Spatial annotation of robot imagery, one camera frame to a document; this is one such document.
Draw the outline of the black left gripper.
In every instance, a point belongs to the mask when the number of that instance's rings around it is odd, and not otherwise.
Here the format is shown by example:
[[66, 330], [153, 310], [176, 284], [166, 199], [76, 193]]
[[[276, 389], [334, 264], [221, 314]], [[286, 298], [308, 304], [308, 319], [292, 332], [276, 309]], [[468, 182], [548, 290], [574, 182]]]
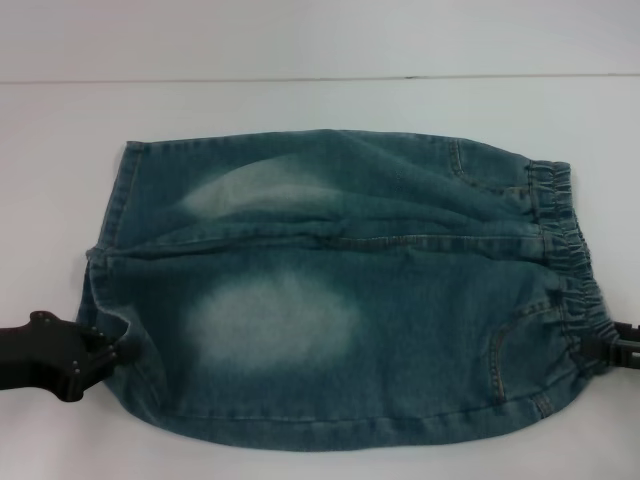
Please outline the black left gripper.
[[137, 356], [135, 343], [35, 311], [22, 326], [0, 328], [0, 390], [39, 388], [76, 402]]

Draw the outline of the blue denim shorts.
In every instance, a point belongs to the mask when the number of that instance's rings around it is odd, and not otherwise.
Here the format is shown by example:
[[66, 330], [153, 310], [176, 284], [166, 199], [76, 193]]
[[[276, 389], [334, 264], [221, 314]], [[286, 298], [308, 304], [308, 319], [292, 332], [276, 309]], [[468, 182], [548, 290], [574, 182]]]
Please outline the blue denim shorts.
[[131, 142], [80, 322], [108, 387], [214, 443], [483, 439], [568, 406], [618, 334], [571, 171], [466, 139], [318, 130]]

